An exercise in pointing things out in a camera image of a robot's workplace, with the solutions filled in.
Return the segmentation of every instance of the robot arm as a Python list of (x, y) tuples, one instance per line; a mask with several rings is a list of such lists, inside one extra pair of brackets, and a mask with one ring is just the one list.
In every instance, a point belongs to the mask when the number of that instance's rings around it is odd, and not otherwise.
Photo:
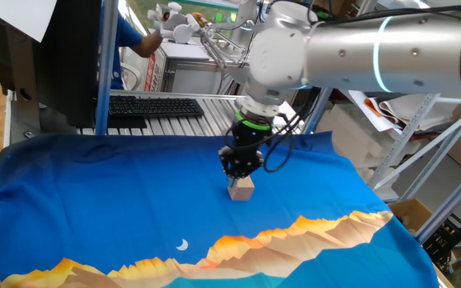
[[(461, 11), (317, 23), (307, 31), (305, 26), (279, 27), (275, 6), (268, 29), (252, 42), (245, 85), (249, 97), (232, 126), (234, 141), (219, 151), (230, 186), (263, 164), (257, 148), (271, 135), (272, 119), (287, 89), (312, 85), (461, 94)], [(270, 130), (263, 130), (268, 125)], [(252, 159), (252, 165), (243, 166), (243, 159)]]
[(149, 10), (147, 17), (154, 21), (154, 28), (164, 38), (186, 43), (194, 32), (200, 30), (200, 25), (193, 15), (181, 14), (181, 9), (177, 2), (168, 3), (168, 7), (156, 4), (156, 10)]

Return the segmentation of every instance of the black keyboard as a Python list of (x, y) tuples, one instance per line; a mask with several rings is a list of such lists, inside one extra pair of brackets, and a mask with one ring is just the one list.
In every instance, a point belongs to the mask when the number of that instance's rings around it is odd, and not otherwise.
[(110, 116), (113, 117), (178, 117), (202, 116), (204, 111), (195, 99), (136, 98), (110, 96)]

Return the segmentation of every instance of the blue fabric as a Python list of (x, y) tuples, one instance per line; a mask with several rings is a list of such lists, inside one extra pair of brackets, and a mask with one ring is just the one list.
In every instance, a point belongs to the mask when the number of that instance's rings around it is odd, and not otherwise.
[[(226, 191), (217, 156), (220, 137), (48, 135), (10, 146), (0, 154), (1, 278), (50, 270), (63, 258), (105, 274), (155, 257), (195, 264), (224, 235), (253, 238), (287, 228), (300, 215), (335, 220), (355, 210), (389, 210), (351, 163), (335, 154), (330, 134), (295, 140), (283, 169), (253, 174), (255, 192), (248, 202), (233, 202)], [(271, 165), (286, 153), (285, 147), (276, 150)], [(391, 222), (376, 245), (349, 250), (348, 262), (355, 262), (357, 274), (378, 269), (392, 276), (369, 287), (394, 281), (437, 287), (435, 272), (428, 273), (429, 257), (397, 220)], [(190, 247), (179, 251), (182, 239)], [(373, 257), (381, 253), (387, 255)], [(341, 258), (324, 258), (321, 265), (340, 266)], [(420, 283), (412, 285), (410, 277)]]
[(113, 57), (113, 74), (111, 75), (111, 89), (122, 89), (122, 70), (120, 68), (119, 47), (132, 47), (142, 41), (142, 35), (118, 14), (117, 36), (115, 38), (115, 52)]

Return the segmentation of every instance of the monitor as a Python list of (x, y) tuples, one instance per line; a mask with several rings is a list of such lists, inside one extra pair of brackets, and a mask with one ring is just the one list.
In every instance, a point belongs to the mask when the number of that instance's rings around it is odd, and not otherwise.
[(40, 103), (73, 126), (93, 127), (101, 13), (102, 0), (57, 0), (42, 42), (0, 19), (0, 83), (16, 92), (21, 119), (38, 116)]

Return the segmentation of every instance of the cable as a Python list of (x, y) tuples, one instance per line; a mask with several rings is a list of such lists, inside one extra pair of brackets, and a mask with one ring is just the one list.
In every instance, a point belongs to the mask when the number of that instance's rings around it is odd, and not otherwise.
[[(263, 164), (263, 168), (264, 168), (264, 170), (266, 172), (268, 172), (268, 173), (277, 172), (277, 171), (281, 170), (287, 164), (287, 161), (289, 161), (291, 155), (293, 154), (293, 149), (295, 148), (295, 137), (293, 136), (293, 131), (298, 127), (299, 123), (302, 121), (303, 118), (305, 118), (307, 115), (311, 114), (314, 111), (315, 105), (313, 105), (313, 104), (314, 104), (315, 101), (318, 101), (318, 98), (319, 98), (319, 96), (316, 96), (316, 97), (314, 97), (314, 99), (315, 99), (314, 101), (309, 101), (309, 102), (306, 102), (305, 104), (303, 104), (302, 109), (300, 109), (300, 111), (297, 113), (299, 115), (299, 118), (296, 121), (296, 123), (291, 126), (291, 128), (270, 148), (270, 150), (268, 150), (268, 153), (266, 154), (266, 157), (264, 158), (264, 164)], [(280, 145), (280, 143), (287, 138), (287, 135), (290, 135), (291, 140), (290, 140), (290, 143), (289, 143), (289, 150), (287, 152), (286, 158), (276, 168), (269, 169), (268, 168), (268, 160), (270, 159), (270, 156), (273, 154), (273, 151), (275, 151), (275, 149), (277, 149), (277, 147)]]
[(460, 16), (444, 13), (444, 12), (452, 12), (452, 11), (461, 11), (461, 5), (460, 6), (426, 8), (426, 9), (402, 8), (402, 9), (394, 9), (394, 10), (385, 10), (385, 11), (380, 11), (380, 12), (370, 12), (370, 13), (359, 15), (352, 19), (325, 22), (324, 25), (325, 26), (338, 25), (338, 24), (344, 24), (344, 23), (352, 23), (352, 22), (360, 22), (360, 21), (372, 20), (372, 19), (378, 19), (378, 18), (385, 18), (389, 16), (404, 16), (404, 15), (424, 14), (424, 13), (437, 14), (437, 15), (454, 18), (454, 19), (461, 21)]
[(314, 5), (315, 2), (316, 2), (316, 0), (312, 0), (311, 4), (310, 4), (309, 7), (307, 8), (307, 21), (309, 22), (309, 24), (311, 24), (311, 26), (313, 26), (313, 25), (316, 24), (316, 22), (317, 22), (317, 21), (312, 21), (312, 20), (311, 20), (312, 6)]
[(218, 89), (216, 90), (217, 95), (220, 95), (220, 90), (222, 89), (222, 85), (223, 85), (223, 77), (224, 77), (224, 74), (225, 74), (225, 71), (223, 71), (223, 69), (220, 68), (220, 71), (222, 73), (220, 74), (220, 85), (218, 85)]

